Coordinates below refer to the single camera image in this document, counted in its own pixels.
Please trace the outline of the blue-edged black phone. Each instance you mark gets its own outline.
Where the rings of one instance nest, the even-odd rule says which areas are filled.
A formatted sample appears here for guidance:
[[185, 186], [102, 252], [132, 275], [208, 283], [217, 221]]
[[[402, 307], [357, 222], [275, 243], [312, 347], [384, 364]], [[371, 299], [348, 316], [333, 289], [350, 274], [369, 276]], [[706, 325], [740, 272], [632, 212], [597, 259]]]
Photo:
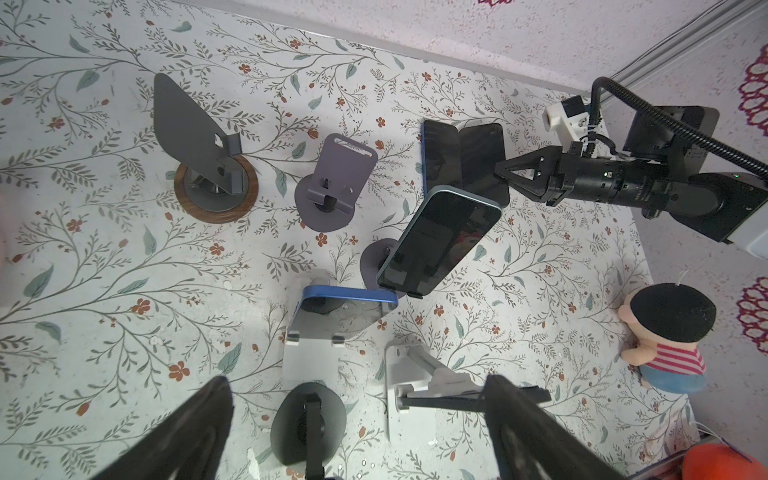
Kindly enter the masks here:
[[310, 285], [302, 291], [300, 305], [320, 305], [321, 300], [344, 300], [378, 302], [385, 305], [386, 309], [394, 309], [398, 306], [397, 295], [386, 289], [368, 290], [331, 285]]

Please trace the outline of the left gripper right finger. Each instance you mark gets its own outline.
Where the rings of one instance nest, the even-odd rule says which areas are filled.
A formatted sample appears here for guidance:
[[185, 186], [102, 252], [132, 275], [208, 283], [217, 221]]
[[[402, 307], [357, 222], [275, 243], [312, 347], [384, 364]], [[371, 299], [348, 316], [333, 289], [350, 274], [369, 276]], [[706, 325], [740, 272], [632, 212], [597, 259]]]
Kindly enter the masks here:
[[505, 377], [489, 376], [483, 398], [502, 479], [622, 477]]

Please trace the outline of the teal-edged black phone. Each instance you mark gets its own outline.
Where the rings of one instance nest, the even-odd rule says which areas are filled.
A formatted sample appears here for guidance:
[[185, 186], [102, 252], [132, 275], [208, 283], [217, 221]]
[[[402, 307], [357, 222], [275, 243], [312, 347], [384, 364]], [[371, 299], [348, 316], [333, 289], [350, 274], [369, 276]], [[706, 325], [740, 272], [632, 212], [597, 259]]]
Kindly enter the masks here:
[[431, 294], [501, 216], [492, 200], [453, 186], [432, 188], [382, 263], [377, 284], [412, 298]]

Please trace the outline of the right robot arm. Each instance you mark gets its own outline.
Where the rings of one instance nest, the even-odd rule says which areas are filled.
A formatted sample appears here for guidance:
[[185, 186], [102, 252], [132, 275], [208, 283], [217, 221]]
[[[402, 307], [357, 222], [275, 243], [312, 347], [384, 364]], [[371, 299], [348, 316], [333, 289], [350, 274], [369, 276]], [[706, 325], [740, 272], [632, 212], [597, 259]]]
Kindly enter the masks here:
[[503, 161], [497, 176], [528, 199], [554, 207], [565, 199], [634, 207], [677, 222], [754, 257], [767, 256], [767, 183], [749, 173], [704, 172], [706, 151], [636, 113], [628, 158], [585, 158], [581, 143], [547, 146]]

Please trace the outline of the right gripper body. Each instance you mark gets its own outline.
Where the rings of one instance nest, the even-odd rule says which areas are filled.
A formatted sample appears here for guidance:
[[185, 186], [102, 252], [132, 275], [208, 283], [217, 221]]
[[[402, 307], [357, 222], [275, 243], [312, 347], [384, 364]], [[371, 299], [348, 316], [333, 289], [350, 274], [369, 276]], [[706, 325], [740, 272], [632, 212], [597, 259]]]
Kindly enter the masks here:
[[671, 182], [661, 165], [555, 152], [555, 206], [570, 199], [664, 211], [670, 202]]

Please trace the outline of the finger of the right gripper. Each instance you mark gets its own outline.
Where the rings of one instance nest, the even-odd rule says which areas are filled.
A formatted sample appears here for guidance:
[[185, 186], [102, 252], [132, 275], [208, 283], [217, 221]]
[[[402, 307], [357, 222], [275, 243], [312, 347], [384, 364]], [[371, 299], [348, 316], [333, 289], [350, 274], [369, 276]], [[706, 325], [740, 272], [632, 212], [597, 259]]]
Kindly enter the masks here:
[[494, 174], [529, 200], [554, 207], [564, 199], [563, 177], [559, 173], [562, 155], [560, 146], [546, 146], [498, 162]]

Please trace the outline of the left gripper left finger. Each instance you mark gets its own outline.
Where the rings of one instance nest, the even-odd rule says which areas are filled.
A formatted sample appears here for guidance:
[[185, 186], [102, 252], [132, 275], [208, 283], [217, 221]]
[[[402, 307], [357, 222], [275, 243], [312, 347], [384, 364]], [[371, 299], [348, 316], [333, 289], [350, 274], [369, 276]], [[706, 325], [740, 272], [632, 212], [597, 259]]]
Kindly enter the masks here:
[[234, 415], [229, 381], [216, 376], [97, 479], [213, 479]]

